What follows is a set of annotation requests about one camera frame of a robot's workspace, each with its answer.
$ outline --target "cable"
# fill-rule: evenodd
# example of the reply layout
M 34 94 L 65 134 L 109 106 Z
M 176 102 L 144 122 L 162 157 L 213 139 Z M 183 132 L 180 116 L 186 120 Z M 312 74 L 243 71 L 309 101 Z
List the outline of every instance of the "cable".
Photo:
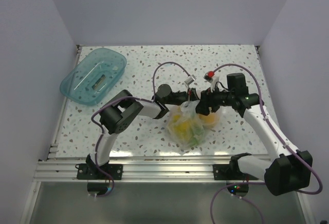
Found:
M 229 188 L 229 187 L 231 187 L 231 186 L 235 186 L 235 185 L 237 185 L 237 184 L 238 184 L 238 185 L 243 185 L 243 184 L 265 185 L 264 182 L 241 182 L 241 183 L 228 184 L 228 185 L 226 185 L 226 186 L 220 188 L 220 189 L 214 194 L 214 196 L 213 196 L 212 199 L 211 199 L 211 203 L 210 203 L 210 217 L 211 217 L 211 221 L 212 221 L 213 224 L 216 224 L 216 223 L 215 223 L 215 220 L 214 220 L 213 213 L 212 213 L 212 208 L 213 208 L 213 205 L 214 205 L 214 201 L 215 201 L 216 196 L 217 196 L 222 190 L 224 190 L 224 189 L 226 189 L 226 188 Z M 258 207 L 257 207 L 252 201 L 250 201 L 250 200 L 248 200 L 248 199 L 245 199 L 245 198 L 240 198 L 239 196 L 236 196 L 236 195 L 234 195 L 234 196 L 237 197 L 237 198 L 239 198 L 239 199 L 241 199 L 241 200 L 244 200 L 245 202 L 247 202 L 247 203 L 251 204 L 252 206 L 254 206 L 255 209 L 258 211 L 259 215 L 261 216 L 262 224 L 265 223 L 265 218 L 264 218 L 264 216 L 263 216 L 261 210 L 260 210 L 260 209 L 259 209 L 259 208 L 258 208 Z
M 114 105 L 114 104 L 116 104 L 116 103 L 118 103 L 118 102 L 121 102 L 122 100 L 125 100 L 125 99 L 134 99 L 134 100 L 139 100 L 139 101 L 145 101 L 145 102 L 150 102 L 150 103 L 152 103 L 152 101 L 150 101 L 150 100 L 146 100 L 146 99 L 143 99 L 143 98 L 127 96 L 127 97 L 122 97 L 122 98 L 119 98 L 119 99 L 117 99 L 117 100 L 114 100 L 114 101 L 112 101 L 112 102 L 110 102 L 110 103 L 105 104 L 103 107 L 101 107 L 99 110 L 97 110 L 97 111 L 92 115 L 92 122 L 95 123 L 96 125 L 98 125 L 98 126 L 101 128 L 101 131 L 102 131 L 102 134 L 99 136 L 99 138 L 98 138 L 98 140 L 97 140 L 97 143 L 96 143 L 96 145 L 95 145 L 95 165 L 96 165 L 96 168 L 97 168 L 98 171 L 100 171 L 100 172 L 101 172 L 102 174 L 104 174 L 107 178 L 109 178 L 110 181 L 112 181 L 112 187 L 111 187 L 111 189 L 108 190 L 105 194 L 96 195 L 96 197 L 105 197 L 105 196 L 109 195 L 109 194 L 113 191 L 113 189 L 114 189 L 114 179 L 113 179 L 113 177 L 112 177 L 109 173 L 105 172 L 104 170 L 102 170 L 102 169 L 99 167 L 99 164 L 98 164 L 98 161 L 97 161 L 97 150 L 98 150 L 98 146 L 99 146 L 99 144 L 100 144 L 100 142 L 101 142 L 101 140 L 102 140 L 102 138 L 103 138 L 103 136 L 104 136 L 104 134 L 105 134 L 105 130 L 104 130 L 104 127 L 102 126 L 102 124 L 99 123 L 99 122 L 97 122 L 97 121 L 95 120 L 95 116 L 96 116 L 97 114 L 103 112 L 103 111 L 104 111 L 106 108 L 108 108 L 109 106 L 112 106 L 112 105 Z
M 154 73 L 153 73 L 153 77 L 152 77 L 152 85 L 153 85 L 153 96 L 155 96 L 155 74 L 156 74 L 156 72 L 158 71 L 158 69 L 161 67 L 161 66 L 163 66 L 163 65 L 165 65 L 165 64 L 174 64 L 174 65 L 176 65 L 176 66 L 179 66 L 186 74 L 187 74 L 187 76 L 190 76 L 190 74 L 185 70 L 185 68 L 183 68 L 181 65 L 179 65 L 178 63 L 176 63 L 176 62 L 173 62 L 173 61 L 167 61 L 167 62 L 163 62 L 163 63 L 161 63 L 160 65 L 158 65 L 158 67 L 157 68 L 155 68 L 155 70 L 154 70 Z
M 256 83 L 256 87 L 257 87 L 257 90 L 258 90 L 258 95 L 259 95 L 259 103 L 261 104 L 262 103 L 262 92 L 261 92 L 261 88 L 259 86 L 259 83 L 255 77 L 255 75 L 246 67 L 244 66 L 241 66 L 241 65 L 238 65 L 238 64 L 235 64 L 235 63 L 228 63 L 228 64 L 224 64 L 222 66 L 219 66 L 218 68 L 216 68 L 214 70 L 214 72 L 218 71 L 219 69 L 223 68 L 223 67 L 226 67 L 226 66 L 237 66 L 239 68 L 242 68 L 244 69 L 246 72 L 248 72 L 251 77 L 253 78 L 254 82 Z M 310 170 L 310 172 L 315 176 L 315 178 L 318 180 L 318 183 L 319 183 L 319 188 L 317 191 L 315 192 L 308 192 L 308 191 L 302 191 L 302 190 L 297 190 L 297 192 L 299 193 L 304 193 L 304 194 L 309 194 L 309 195 L 316 195 L 316 194 L 319 194 L 322 192 L 323 190 L 323 184 L 322 184 L 322 181 L 320 179 L 320 176 L 315 172 L 315 170 L 310 166 L 308 165 L 302 158 L 300 158 L 287 144 L 286 142 L 284 141 L 284 139 L 280 136 L 280 134 L 277 132 L 277 130 L 273 127 L 273 125 L 271 124 L 271 122 L 268 120 L 267 116 L 266 116 L 266 113 L 265 113 L 265 110 L 264 110 L 264 107 L 263 105 L 260 105 L 260 108 L 261 108 L 261 112 L 262 112 L 262 115 L 264 116 L 264 119 L 267 123 L 267 125 L 270 127 L 270 129 L 272 130 L 272 132 L 276 135 L 276 137 L 280 140 L 280 142 L 282 143 L 282 145 L 284 147 L 287 148 L 287 150 L 292 154 L 294 155 L 308 170 Z

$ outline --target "speckled tabletop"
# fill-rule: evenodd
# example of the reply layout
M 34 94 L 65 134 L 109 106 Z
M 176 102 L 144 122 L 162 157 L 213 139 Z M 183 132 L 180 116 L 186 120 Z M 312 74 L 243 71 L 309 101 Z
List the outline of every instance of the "speckled tabletop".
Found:
M 83 47 L 79 61 L 92 50 L 100 47 Z M 277 121 L 269 92 L 264 80 L 261 65 L 253 45 L 184 45 L 184 46 L 111 46 L 127 58 L 127 66 L 116 86 L 97 106 L 85 106 L 68 101 L 56 143 L 57 158 L 86 157 L 94 150 L 99 137 L 99 128 L 90 122 L 91 115 L 104 103 L 123 89 L 128 89 L 134 96 L 150 99 L 152 97 L 152 75 L 159 63 L 175 61 L 180 63 L 197 79 L 193 87 L 209 87 L 203 76 L 207 71 L 225 63 L 237 63 L 249 68 L 258 79 L 263 100 Z M 240 72 L 239 68 L 226 67 L 220 74 L 220 81 L 226 85 L 226 75 Z M 256 92 L 252 78 L 245 73 L 249 92 Z M 174 65 L 160 68 L 156 77 L 156 86 L 169 84 L 173 91 L 185 91 L 183 85 L 186 75 Z M 182 150 L 167 133 L 165 127 L 168 115 L 160 120 L 137 117 L 128 129 L 120 134 L 114 144 L 111 156 L 182 156 L 182 155 L 234 155 L 244 152 L 266 154 L 264 145 L 253 129 L 237 113 L 224 107 L 220 123 L 207 131 L 204 144 Z

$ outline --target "cable connector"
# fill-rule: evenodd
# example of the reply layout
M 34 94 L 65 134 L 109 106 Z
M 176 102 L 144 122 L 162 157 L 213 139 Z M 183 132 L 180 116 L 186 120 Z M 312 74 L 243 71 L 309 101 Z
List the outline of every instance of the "cable connector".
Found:
M 196 80 L 194 75 L 189 75 L 188 78 L 184 81 L 186 88 L 188 89 L 190 84 L 192 84 Z

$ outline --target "black mounting bracket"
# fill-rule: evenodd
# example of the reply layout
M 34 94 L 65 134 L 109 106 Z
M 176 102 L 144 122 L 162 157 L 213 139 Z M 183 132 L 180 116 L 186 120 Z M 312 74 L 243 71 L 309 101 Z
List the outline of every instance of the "black mounting bracket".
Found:
M 86 163 L 77 164 L 76 168 L 78 169 L 77 179 L 80 180 L 101 180 L 108 179 L 103 173 L 99 172 L 93 174 L 89 169 Z M 105 164 L 102 167 L 102 170 L 110 174 L 114 180 L 121 180 L 123 165 L 122 164 Z
M 257 178 L 243 173 L 233 172 L 229 164 L 214 164 L 212 166 L 214 180 L 245 180 L 249 176 L 249 180 L 258 180 Z

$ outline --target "gray wall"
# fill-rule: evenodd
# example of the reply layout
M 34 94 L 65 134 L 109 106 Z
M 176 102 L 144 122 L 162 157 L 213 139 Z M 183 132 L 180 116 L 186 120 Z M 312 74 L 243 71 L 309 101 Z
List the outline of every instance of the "gray wall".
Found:
M 54 0 L 76 44 L 256 44 L 286 0 Z
M 18 223 L 75 45 L 52 0 L 0 0 L 0 223 Z
M 287 0 L 261 46 L 261 62 L 282 130 L 313 155 L 324 191 L 309 200 L 329 220 L 329 0 Z M 317 189 L 313 178 L 310 189 Z

